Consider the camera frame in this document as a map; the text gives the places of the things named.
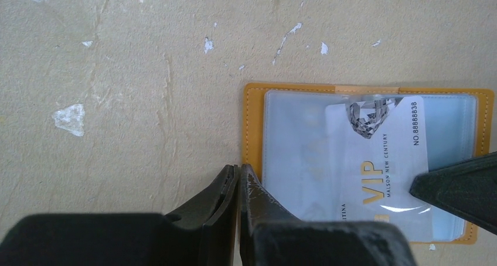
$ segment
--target beige wall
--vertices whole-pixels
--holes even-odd
[[[0,0],[0,237],[31,213],[185,202],[240,162],[249,81],[496,90],[496,12],[496,0]],[[77,103],[82,137],[51,118]],[[420,265],[497,265],[496,243],[413,248]]]

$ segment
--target black plastic object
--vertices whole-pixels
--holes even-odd
[[[303,222],[260,184],[250,165],[240,175],[240,254],[245,266],[413,266],[399,230],[379,222]]]
[[[410,193],[497,234],[497,152],[419,175]]]
[[[40,214],[0,245],[0,265],[232,265],[239,168],[162,214]]]

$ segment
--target stitching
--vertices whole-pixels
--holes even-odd
[[[249,94],[251,90],[282,90],[282,91],[326,91],[326,92],[331,92],[335,91],[333,90],[324,90],[324,89],[290,89],[290,88],[278,88],[278,87],[252,87],[247,89],[247,95],[246,95],[246,107],[247,107],[247,114],[246,114],[246,124],[245,124],[245,160],[247,163],[249,163]],[[401,94],[399,91],[357,91],[357,90],[340,90],[340,92],[363,92],[363,93],[397,93]],[[485,145],[485,134],[486,134],[486,121],[488,118],[488,95],[485,93],[480,93],[480,92],[463,92],[463,91],[454,91],[454,92],[436,92],[436,91],[416,91],[416,92],[409,92],[409,93],[402,93],[402,94],[455,94],[455,93],[461,93],[461,94],[481,94],[485,96],[485,115],[484,115],[484,121],[483,121],[483,131],[482,131],[482,141],[481,141],[481,147],[480,147],[480,154],[483,154],[484,152],[484,145]],[[457,239],[456,241],[469,241],[472,236],[473,236],[473,223],[469,224],[470,230],[469,230],[469,237],[464,239],[464,240],[459,240]]]

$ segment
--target diamond graphic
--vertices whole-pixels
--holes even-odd
[[[397,97],[352,103],[347,107],[352,129],[370,139],[401,100],[402,98]]]

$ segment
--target white card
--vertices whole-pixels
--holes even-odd
[[[335,220],[395,224],[410,241],[432,241],[431,206],[409,194],[428,172],[420,96],[326,108]]]

